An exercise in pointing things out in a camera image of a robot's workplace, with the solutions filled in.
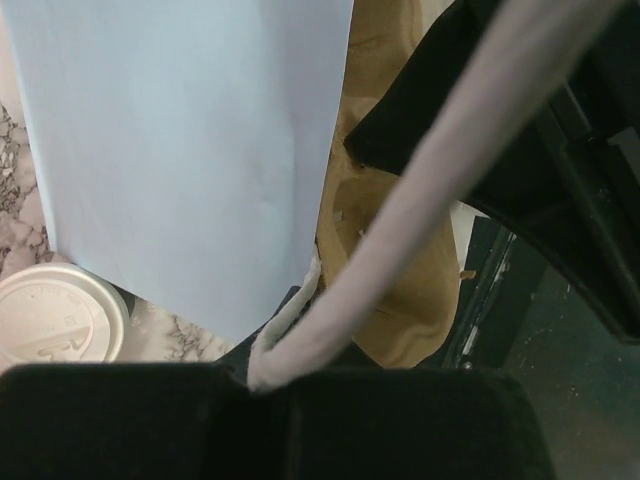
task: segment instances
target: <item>marble surface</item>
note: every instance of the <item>marble surface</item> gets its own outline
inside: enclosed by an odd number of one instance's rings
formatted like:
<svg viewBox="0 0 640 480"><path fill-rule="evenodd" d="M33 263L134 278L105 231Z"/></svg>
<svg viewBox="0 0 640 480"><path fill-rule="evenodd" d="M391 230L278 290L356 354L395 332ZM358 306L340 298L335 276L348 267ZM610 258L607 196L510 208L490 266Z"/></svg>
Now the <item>marble surface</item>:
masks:
<svg viewBox="0 0 640 480"><path fill-rule="evenodd" d="M31 265L65 259L49 249L27 131L12 121L1 104L0 111L2 280ZM213 333L140 298L136 299L130 322L117 361L213 361L232 347Z"/></svg>

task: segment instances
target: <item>white paper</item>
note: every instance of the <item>white paper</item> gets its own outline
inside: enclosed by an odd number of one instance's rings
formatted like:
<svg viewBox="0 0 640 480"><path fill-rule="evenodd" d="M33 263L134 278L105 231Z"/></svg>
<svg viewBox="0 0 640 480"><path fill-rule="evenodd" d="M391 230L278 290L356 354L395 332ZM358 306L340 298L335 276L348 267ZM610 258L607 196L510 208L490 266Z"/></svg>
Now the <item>white paper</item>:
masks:
<svg viewBox="0 0 640 480"><path fill-rule="evenodd" d="M238 342L309 268L351 0L2 0L52 248Z"/></svg>

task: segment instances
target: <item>marble countertop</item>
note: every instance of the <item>marble countertop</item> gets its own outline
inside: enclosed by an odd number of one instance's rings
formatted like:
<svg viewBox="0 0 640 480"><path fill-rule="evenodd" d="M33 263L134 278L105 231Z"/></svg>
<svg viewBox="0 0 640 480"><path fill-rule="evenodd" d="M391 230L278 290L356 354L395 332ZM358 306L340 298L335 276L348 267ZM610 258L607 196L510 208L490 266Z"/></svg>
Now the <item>marble countertop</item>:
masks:
<svg viewBox="0 0 640 480"><path fill-rule="evenodd" d="M49 249L27 131L0 104L0 280L50 261L64 258ZM130 321L117 361L213 361L232 347L140 298ZM6 367L0 363L0 371Z"/></svg>

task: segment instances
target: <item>dark floor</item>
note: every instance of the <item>dark floor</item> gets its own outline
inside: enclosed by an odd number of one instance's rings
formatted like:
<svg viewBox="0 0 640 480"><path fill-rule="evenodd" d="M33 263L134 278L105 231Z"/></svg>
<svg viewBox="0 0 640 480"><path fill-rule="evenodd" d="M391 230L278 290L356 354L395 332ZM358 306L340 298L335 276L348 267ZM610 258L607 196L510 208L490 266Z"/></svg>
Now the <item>dark floor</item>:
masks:
<svg viewBox="0 0 640 480"><path fill-rule="evenodd" d="M504 368L527 390L560 480L640 479L640 347L620 345L551 267Z"/></svg>

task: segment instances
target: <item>white rope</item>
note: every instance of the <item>white rope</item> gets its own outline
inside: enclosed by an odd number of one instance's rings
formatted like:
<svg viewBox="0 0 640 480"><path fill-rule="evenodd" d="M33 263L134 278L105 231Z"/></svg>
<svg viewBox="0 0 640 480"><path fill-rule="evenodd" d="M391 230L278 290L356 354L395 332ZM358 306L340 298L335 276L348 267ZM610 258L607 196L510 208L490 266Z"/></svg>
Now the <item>white rope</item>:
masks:
<svg viewBox="0 0 640 480"><path fill-rule="evenodd" d="M318 370L348 344L452 202L480 180L622 4L504 3L334 285L273 348L260 343L253 350L252 391L266 392Z"/></svg>

